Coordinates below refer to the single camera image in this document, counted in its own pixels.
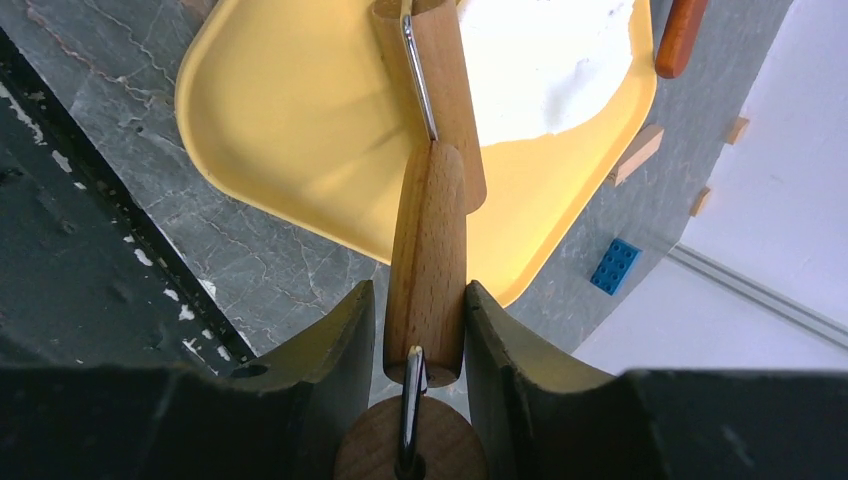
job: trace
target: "marble countertop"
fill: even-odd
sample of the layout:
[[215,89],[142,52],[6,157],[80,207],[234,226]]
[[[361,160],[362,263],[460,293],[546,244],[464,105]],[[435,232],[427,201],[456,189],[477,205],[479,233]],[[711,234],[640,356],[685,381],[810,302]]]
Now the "marble countertop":
[[[658,43],[670,0],[651,3]],[[653,269],[679,239],[790,4],[710,2],[687,72],[657,89],[648,122],[666,129],[660,152],[620,187],[596,192],[510,313],[570,352]],[[177,132],[174,83],[213,6],[5,0],[0,27],[262,354],[323,316],[359,280],[374,280],[381,312],[388,267],[235,201],[196,171]],[[609,297],[587,279],[616,236],[645,253],[624,290]],[[372,401],[399,391],[375,350]],[[464,388],[458,382],[434,395],[467,412]]]

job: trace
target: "wooden cylinder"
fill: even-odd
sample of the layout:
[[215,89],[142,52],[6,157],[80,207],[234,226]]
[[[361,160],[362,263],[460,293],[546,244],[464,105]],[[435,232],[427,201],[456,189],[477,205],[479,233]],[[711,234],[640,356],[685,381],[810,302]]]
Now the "wooden cylinder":
[[[334,479],[397,479],[394,464],[400,407],[400,397],[392,397],[369,408],[356,420],[336,454]],[[489,478],[486,455],[474,428],[438,400],[421,397],[416,443],[428,480]]]
[[409,347],[424,349],[428,383],[459,378],[465,325],[462,159],[439,142],[416,148],[403,177],[383,331],[383,371],[403,383]]
[[[400,0],[377,0],[371,10],[374,29],[407,125],[412,129],[416,144],[425,143],[430,139],[427,137],[401,36],[400,3]],[[412,29],[418,44],[439,141],[453,145],[462,156],[465,213],[471,213],[486,200],[486,178],[456,2],[414,0],[412,5]]]
[[686,69],[708,0],[674,0],[665,24],[655,69],[663,78],[677,78]]

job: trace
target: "small wooden block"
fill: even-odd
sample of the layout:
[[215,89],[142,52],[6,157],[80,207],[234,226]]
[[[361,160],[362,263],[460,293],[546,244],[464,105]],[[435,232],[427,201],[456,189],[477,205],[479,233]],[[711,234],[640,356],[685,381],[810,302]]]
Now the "small wooden block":
[[736,117],[736,122],[733,124],[733,128],[730,129],[730,133],[727,134],[727,138],[724,141],[728,145],[736,145],[742,139],[742,136],[745,135],[745,130],[748,129],[749,123],[751,121],[745,117]]
[[636,134],[607,175],[607,183],[614,187],[621,185],[631,173],[645,163],[645,160],[657,153],[662,143],[663,131],[659,125],[648,125]]
[[692,208],[689,210],[690,216],[697,217],[698,214],[701,213],[701,210],[703,210],[704,207],[707,206],[707,202],[710,200],[710,194],[712,192],[713,191],[710,189],[710,187],[704,187],[703,189],[701,189],[701,191],[698,193],[698,196],[695,197],[695,203],[692,204]]

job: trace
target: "wooden handle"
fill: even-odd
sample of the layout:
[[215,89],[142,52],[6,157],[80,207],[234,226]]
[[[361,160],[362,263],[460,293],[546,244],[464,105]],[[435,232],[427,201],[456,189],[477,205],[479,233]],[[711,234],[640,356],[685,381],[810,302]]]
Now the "wooden handle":
[[[400,1],[377,0],[371,9],[383,61],[396,89],[407,124],[417,143],[429,142],[418,106],[412,72],[400,33]],[[483,156],[471,104],[471,87],[462,51],[455,0],[415,0],[412,29],[418,44],[424,81],[430,93],[439,141],[462,155],[465,175],[465,212],[486,200]]]
[[656,71],[663,78],[677,78],[686,69],[708,0],[674,0],[657,52]]
[[383,371],[403,383],[409,347],[424,349],[428,384],[459,378],[465,329],[465,197],[459,152],[440,142],[415,149],[400,194]]

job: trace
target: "metal rod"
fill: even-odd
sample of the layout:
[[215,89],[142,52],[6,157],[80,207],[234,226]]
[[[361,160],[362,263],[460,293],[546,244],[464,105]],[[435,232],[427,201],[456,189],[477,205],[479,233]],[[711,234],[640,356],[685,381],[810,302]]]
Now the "metal rod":
[[427,368],[424,365],[424,350],[414,345],[406,356],[406,373],[403,377],[403,396],[400,417],[400,443],[398,444],[398,467],[409,473],[415,468],[415,436],[418,428],[418,404],[421,393],[427,391]]
[[412,31],[412,0],[402,0],[400,8],[400,31],[403,35],[403,44],[406,47],[409,69],[412,71],[412,80],[415,83],[415,93],[418,95],[418,106],[424,116],[427,135],[429,135],[431,141],[436,141],[439,139],[439,132],[436,130],[436,118],[433,115],[430,94],[427,92],[427,82],[424,80],[421,57],[418,56],[418,44],[415,43],[415,34]]

